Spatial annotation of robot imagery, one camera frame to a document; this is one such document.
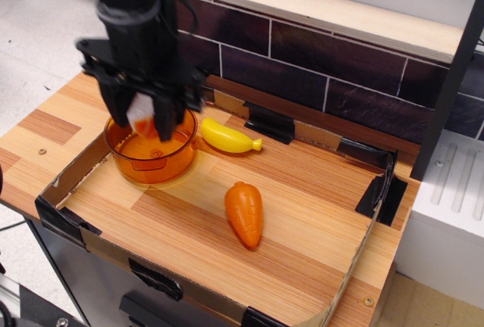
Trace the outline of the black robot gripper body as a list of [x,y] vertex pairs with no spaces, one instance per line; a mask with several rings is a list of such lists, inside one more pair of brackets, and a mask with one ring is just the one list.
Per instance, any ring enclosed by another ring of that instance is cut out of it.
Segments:
[[106,39],[81,39],[85,72],[102,80],[131,80],[136,92],[180,94],[185,107],[203,106],[203,74],[182,58],[175,0],[145,0],[132,8],[98,2]]

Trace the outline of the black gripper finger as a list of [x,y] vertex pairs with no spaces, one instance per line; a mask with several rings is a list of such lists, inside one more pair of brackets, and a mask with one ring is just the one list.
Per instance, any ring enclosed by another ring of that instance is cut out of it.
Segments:
[[121,127],[126,126],[129,122],[127,112],[136,93],[133,82],[108,79],[100,81],[99,87],[114,122]]
[[152,97],[154,125],[161,142],[167,142],[185,118],[185,103],[180,94],[161,94]]

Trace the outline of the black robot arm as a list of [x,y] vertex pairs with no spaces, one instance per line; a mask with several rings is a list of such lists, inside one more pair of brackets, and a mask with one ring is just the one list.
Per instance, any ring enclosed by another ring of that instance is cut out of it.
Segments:
[[205,76],[179,52],[176,5],[188,0],[98,0],[96,12],[106,39],[81,39],[83,69],[98,81],[111,117],[126,126],[137,94],[151,99],[161,141],[171,139],[187,109],[200,111]]

